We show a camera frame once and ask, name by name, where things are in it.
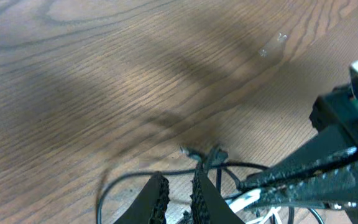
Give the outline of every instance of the black cable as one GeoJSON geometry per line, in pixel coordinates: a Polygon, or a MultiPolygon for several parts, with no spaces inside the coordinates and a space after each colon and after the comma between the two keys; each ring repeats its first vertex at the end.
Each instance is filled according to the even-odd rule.
{"type": "Polygon", "coordinates": [[[320,214],[313,208],[308,208],[309,212],[316,218],[319,224],[324,224],[323,219],[321,218],[320,214]]]}
{"type": "Polygon", "coordinates": [[[222,186],[222,169],[216,169],[216,190],[218,190],[219,194],[221,193],[222,186]]]}
{"type": "Polygon", "coordinates": [[[238,188],[238,186],[240,184],[240,179],[233,172],[231,172],[228,168],[222,168],[222,170],[225,173],[227,173],[234,180],[234,183],[236,184],[236,188],[238,188]]]}
{"type": "Polygon", "coordinates": [[[288,208],[288,224],[293,224],[294,218],[295,218],[295,208],[289,207],[288,208]]]}
{"type": "Polygon", "coordinates": [[[270,217],[270,223],[277,224],[277,219],[276,219],[276,216],[275,216],[275,215],[272,215],[272,216],[270,217]]]}
{"type": "MultiPolygon", "coordinates": [[[[224,168],[224,167],[234,167],[234,166],[237,166],[237,167],[250,167],[250,168],[256,168],[256,169],[260,169],[260,167],[265,167],[265,166],[261,166],[261,165],[258,165],[258,164],[248,163],[248,162],[226,162],[226,163],[223,163],[223,164],[218,165],[218,166],[212,166],[211,169],[224,168]]],[[[161,174],[166,175],[166,176],[168,176],[168,175],[183,175],[183,174],[194,173],[195,171],[196,171],[196,169],[173,170],[173,171],[162,171],[161,174]]],[[[135,173],[131,173],[131,174],[124,174],[124,175],[118,177],[116,180],[110,182],[110,184],[108,184],[108,186],[104,190],[103,194],[100,196],[100,199],[98,200],[98,204],[96,205],[96,223],[97,224],[102,223],[102,207],[103,207],[104,199],[107,197],[107,195],[110,192],[110,190],[116,184],[118,184],[118,182],[120,182],[122,180],[125,180],[125,179],[128,179],[128,178],[131,178],[131,177],[150,176],[150,175],[153,175],[154,173],[155,173],[155,171],[148,171],[148,172],[146,171],[146,172],[135,172],[135,173]]]]}

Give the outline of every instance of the wooden surface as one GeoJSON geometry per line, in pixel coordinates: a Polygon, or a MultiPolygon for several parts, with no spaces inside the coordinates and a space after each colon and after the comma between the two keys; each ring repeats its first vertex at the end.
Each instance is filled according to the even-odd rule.
{"type": "MultiPolygon", "coordinates": [[[[0,0],[0,223],[94,223],[106,181],[193,167],[179,144],[277,163],[357,58],[358,0],[0,0]]],[[[190,179],[170,178],[168,223],[190,179]]],[[[111,192],[105,223],[146,180],[111,192]]]]}

